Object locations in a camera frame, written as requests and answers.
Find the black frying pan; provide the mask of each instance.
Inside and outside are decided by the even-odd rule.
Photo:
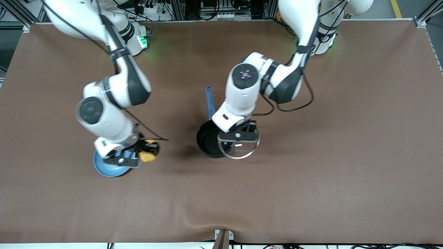
[[[204,122],[197,131],[197,145],[205,155],[212,158],[224,157],[220,148],[218,147],[217,136],[220,130],[211,120],[212,115],[215,113],[214,98],[212,96],[211,86],[206,87],[206,102],[208,103],[208,117],[209,120]],[[226,143],[222,147],[225,152],[231,149],[232,143]]]

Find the table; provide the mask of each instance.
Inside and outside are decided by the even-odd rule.
[[[443,243],[443,76],[412,21],[345,21],[309,61],[315,100],[257,117],[247,159],[212,159],[195,134],[238,60],[286,62],[273,22],[159,23],[136,56],[152,83],[130,108],[160,135],[156,161],[98,174],[94,135],[75,119],[83,87],[113,74],[87,40],[34,24],[0,90],[0,241],[205,241],[227,228],[253,243]],[[309,101],[303,86],[285,108]],[[259,100],[256,111],[268,110]]]

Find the blue plate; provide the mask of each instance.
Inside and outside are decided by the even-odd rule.
[[[131,154],[131,152],[125,151],[125,157],[132,157],[133,155]],[[94,167],[95,169],[98,171],[98,173],[100,173],[101,175],[104,175],[106,177],[117,177],[120,176],[124,173],[126,173],[126,171],[128,171],[130,169],[130,167],[126,167],[126,166],[118,166],[118,165],[113,165],[113,164],[108,164],[105,163],[102,159],[102,157],[100,156],[100,154],[98,154],[97,150],[94,153]]]

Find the blue pan handle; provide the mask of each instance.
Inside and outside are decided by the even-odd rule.
[[[205,92],[206,92],[206,102],[208,103],[208,117],[209,120],[211,120],[212,115],[215,114],[214,97],[212,96],[212,87],[206,86]]]

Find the floor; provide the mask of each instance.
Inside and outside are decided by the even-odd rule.
[[[355,19],[412,18],[424,10],[432,0],[374,0],[372,7]],[[438,57],[443,60],[443,12],[427,23],[427,31]],[[21,30],[0,30],[0,66],[7,69],[18,43]]]

